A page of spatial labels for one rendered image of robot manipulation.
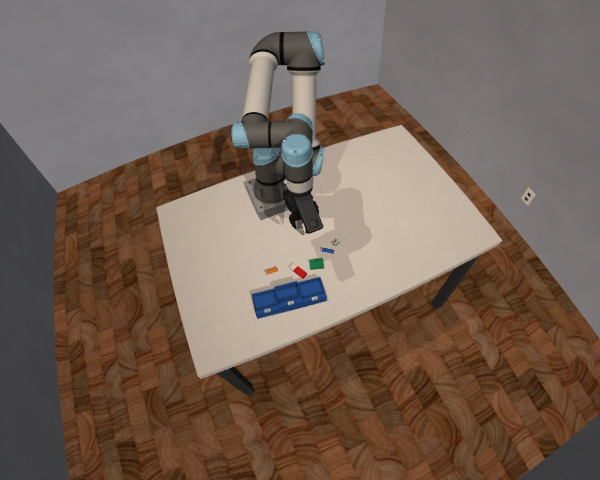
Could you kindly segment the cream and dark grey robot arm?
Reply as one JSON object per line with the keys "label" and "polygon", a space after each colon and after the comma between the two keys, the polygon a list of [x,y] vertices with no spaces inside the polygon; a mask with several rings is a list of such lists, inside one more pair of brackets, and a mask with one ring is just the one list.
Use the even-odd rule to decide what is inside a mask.
{"label": "cream and dark grey robot arm", "polygon": [[[287,188],[294,193],[307,192],[313,176],[321,172],[324,147],[316,138],[316,75],[324,64],[318,32],[275,32],[261,39],[251,52],[242,122],[233,124],[232,142],[236,148],[255,148],[254,194],[263,203],[283,201]],[[292,115],[287,121],[268,121],[278,65],[287,65],[292,75]],[[311,195],[293,199],[307,233],[321,230],[323,224]]]}

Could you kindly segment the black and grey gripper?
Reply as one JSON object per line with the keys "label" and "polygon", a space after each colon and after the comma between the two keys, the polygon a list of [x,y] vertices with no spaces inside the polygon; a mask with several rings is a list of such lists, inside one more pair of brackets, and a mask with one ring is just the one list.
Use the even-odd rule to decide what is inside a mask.
{"label": "black and grey gripper", "polygon": [[[312,186],[312,188],[313,188],[313,186]],[[307,234],[307,231],[306,231],[306,229],[305,229],[305,232],[303,230],[303,227],[302,227],[303,221],[298,212],[298,209],[296,207],[293,197],[307,196],[308,194],[311,194],[312,188],[304,193],[294,193],[294,192],[291,192],[288,188],[287,188],[288,191],[287,190],[283,191],[284,202],[285,202],[286,206],[288,207],[289,211],[291,211],[291,213],[292,213],[289,216],[289,221],[290,221],[291,225],[302,235],[304,235],[305,233]],[[294,195],[294,196],[292,196],[292,195]],[[288,203],[290,203],[290,206]]]}

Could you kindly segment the blue rack of bins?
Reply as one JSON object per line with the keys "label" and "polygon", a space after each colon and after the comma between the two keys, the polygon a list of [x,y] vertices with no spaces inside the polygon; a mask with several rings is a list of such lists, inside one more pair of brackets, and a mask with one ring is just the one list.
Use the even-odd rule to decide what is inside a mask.
{"label": "blue rack of bins", "polygon": [[327,301],[321,277],[290,282],[275,286],[274,289],[253,294],[252,299],[257,319]]}

